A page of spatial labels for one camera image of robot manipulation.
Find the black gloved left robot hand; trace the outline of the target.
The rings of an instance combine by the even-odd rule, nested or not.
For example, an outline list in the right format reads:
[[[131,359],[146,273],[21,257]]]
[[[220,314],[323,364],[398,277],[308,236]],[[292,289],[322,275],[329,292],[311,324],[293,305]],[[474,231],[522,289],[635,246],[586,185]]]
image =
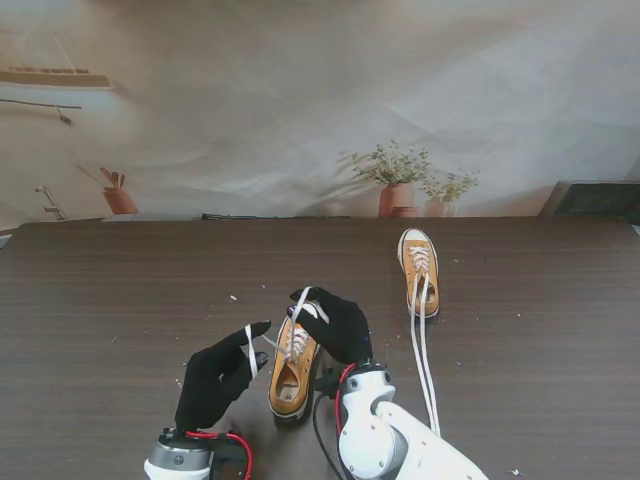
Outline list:
[[[270,327],[270,321],[248,324],[191,356],[175,413],[178,430],[208,429],[223,417],[267,364],[268,355],[252,341]]]

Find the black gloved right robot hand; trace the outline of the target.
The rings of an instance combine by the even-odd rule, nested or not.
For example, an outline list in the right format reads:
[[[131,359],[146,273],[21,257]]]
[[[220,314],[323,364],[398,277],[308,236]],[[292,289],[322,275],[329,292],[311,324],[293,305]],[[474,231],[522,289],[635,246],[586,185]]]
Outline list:
[[[321,287],[311,287],[307,301],[316,301],[328,317],[315,318],[302,310],[296,320],[337,362],[364,363],[372,360],[373,350],[367,319],[359,306]]]

